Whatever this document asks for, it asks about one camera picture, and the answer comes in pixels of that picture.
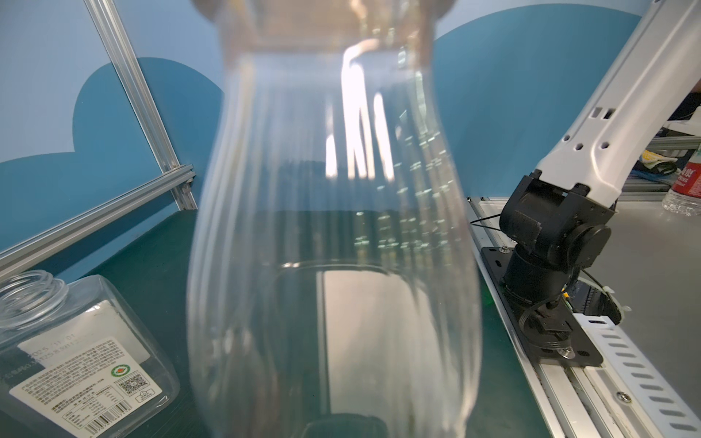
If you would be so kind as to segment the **round clear bottle green label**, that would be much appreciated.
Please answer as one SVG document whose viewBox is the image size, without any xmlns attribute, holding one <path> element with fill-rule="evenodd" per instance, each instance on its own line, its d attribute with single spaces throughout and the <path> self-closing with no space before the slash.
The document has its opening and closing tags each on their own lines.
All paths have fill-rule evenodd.
<svg viewBox="0 0 701 438">
<path fill-rule="evenodd" d="M 213 437 L 462 437 L 479 275 L 433 93 L 448 1 L 199 1 L 225 68 L 187 285 Z"/>
</svg>

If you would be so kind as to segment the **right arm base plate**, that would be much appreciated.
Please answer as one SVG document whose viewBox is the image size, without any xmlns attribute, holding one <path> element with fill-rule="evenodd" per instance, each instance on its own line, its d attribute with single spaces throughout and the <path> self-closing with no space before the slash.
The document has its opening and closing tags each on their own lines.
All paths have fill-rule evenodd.
<svg viewBox="0 0 701 438">
<path fill-rule="evenodd" d="M 487 246 L 480 255 L 532 363 L 580 368 L 604 363 L 565 300 L 573 274 L 553 269 L 520 246 Z"/>
</svg>

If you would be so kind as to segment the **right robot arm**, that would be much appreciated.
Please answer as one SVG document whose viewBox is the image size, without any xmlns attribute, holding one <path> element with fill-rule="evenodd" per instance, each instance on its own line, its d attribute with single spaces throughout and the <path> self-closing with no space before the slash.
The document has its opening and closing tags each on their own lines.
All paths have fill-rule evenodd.
<svg viewBox="0 0 701 438">
<path fill-rule="evenodd" d="M 635 162 L 700 78 L 700 5 L 655 1 L 564 137 L 509 197 L 504 283 L 523 303 L 562 295 L 611 236 Z"/>
</svg>

